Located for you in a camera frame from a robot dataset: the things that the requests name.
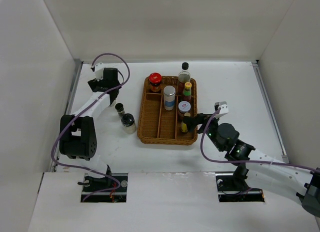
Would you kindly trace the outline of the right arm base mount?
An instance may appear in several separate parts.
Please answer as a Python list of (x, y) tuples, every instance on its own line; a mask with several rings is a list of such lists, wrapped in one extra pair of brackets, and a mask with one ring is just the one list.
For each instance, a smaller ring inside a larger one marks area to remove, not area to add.
[(245, 182), (247, 169), (217, 172), (215, 174), (219, 202), (264, 202), (262, 189), (249, 187)]

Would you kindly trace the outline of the yellow label sesame oil bottle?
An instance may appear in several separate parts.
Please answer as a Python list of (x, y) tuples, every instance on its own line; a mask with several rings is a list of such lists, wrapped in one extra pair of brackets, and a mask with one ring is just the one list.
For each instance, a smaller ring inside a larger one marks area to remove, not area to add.
[(191, 114), (190, 114), (189, 112), (186, 112), (186, 113), (184, 113), (184, 115), (183, 115), (183, 119), (182, 119), (181, 125), (180, 125), (180, 130), (181, 130), (182, 133), (188, 133), (188, 126), (187, 126), (187, 124), (184, 122), (184, 118), (185, 118), (185, 117), (190, 117), (190, 116), (191, 116)]

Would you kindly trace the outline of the tall dark soy sauce bottle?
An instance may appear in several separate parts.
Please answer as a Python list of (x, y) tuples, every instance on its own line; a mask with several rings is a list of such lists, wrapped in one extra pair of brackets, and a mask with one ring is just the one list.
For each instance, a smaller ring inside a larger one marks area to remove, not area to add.
[(191, 75), (189, 73), (189, 63), (183, 62), (181, 65), (181, 71), (178, 74), (178, 86), (177, 93), (181, 94), (184, 90), (185, 83), (191, 80)]

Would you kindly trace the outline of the silver lid white pepper jar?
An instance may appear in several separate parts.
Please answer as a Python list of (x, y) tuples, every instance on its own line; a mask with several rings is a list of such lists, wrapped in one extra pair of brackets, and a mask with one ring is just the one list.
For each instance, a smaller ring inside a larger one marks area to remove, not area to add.
[(176, 89), (173, 86), (165, 86), (163, 90), (164, 108), (168, 111), (172, 110), (175, 106)]

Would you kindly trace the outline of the clear glass shaker jar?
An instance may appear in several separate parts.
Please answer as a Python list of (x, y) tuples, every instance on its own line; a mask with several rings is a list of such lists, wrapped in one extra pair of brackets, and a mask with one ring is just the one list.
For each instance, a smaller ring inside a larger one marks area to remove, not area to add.
[(121, 123), (123, 125), (124, 131), (128, 134), (133, 134), (137, 129), (135, 119), (130, 113), (125, 113), (122, 116)]

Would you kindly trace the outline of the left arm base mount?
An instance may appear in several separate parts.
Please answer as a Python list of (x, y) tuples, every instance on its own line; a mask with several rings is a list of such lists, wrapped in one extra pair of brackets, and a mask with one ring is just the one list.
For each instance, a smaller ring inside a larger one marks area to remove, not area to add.
[(120, 182), (120, 185), (105, 176), (97, 177), (85, 174), (78, 182), (81, 186), (80, 202), (86, 203), (124, 203), (127, 201), (128, 178), (127, 173), (112, 173), (110, 167), (106, 174)]

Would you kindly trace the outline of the red lid chili sauce jar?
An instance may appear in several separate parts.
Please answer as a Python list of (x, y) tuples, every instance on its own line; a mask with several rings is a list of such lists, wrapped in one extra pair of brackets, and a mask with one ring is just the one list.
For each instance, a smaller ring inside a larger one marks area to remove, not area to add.
[(151, 73), (149, 78), (149, 89), (151, 92), (159, 93), (161, 91), (162, 76), (159, 73)]

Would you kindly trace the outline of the small black pepper grinder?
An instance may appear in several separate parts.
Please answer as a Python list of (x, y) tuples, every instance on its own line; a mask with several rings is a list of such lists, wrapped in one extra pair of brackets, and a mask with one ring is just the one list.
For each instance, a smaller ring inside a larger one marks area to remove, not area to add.
[(125, 110), (124, 110), (123, 104), (122, 103), (116, 103), (115, 109), (116, 109), (119, 117), (122, 118), (123, 115), (125, 114)]

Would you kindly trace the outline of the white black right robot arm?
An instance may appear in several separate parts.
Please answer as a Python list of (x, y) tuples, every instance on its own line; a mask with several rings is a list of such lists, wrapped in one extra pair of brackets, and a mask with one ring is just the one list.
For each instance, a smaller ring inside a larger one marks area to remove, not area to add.
[(215, 160), (200, 152), (204, 159), (219, 164), (236, 166), (232, 184), (242, 190), (247, 186), (268, 190), (286, 197), (313, 216), (320, 215), (320, 170), (307, 166), (284, 163), (260, 152), (252, 145), (239, 140), (239, 132), (229, 123), (219, 124), (219, 111), (186, 116), (183, 122), (191, 131), (200, 126), (201, 141), (207, 136), (224, 160)]

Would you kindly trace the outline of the white lid red label jar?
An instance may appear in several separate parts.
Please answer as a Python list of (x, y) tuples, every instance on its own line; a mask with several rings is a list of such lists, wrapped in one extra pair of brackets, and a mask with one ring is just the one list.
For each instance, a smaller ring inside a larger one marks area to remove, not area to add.
[(180, 101), (178, 104), (178, 115), (182, 119), (185, 113), (189, 112), (191, 109), (191, 104), (188, 101)]

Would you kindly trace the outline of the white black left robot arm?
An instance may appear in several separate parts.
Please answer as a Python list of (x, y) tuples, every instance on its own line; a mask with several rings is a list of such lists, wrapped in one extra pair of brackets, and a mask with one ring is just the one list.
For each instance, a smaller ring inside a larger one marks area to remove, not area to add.
[(95, 78), (89, 80), (88, 86), (92, 95), (88, 101), (74, 114), (63, 115), (60, 119), (60, 131), (66, 130), (59, 139), (59, 151), (69, 159), (90, 161), (97, 150), (95, 121), (100, 114), (111, 106), (120, 91), (116, 88), (108, 93), (105, 91), (120, 84), (117, 68), (95, 69)]

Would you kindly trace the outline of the green label chili sauce bottle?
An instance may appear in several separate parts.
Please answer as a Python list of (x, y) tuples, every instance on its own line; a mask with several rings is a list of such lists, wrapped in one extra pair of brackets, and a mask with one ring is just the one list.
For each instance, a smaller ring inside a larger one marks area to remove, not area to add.
[(190, 102), (192, 98), (192, 84), (191, 82), (186, 82), (184, 84), (184, 89), (181, 94), (181, 100)]

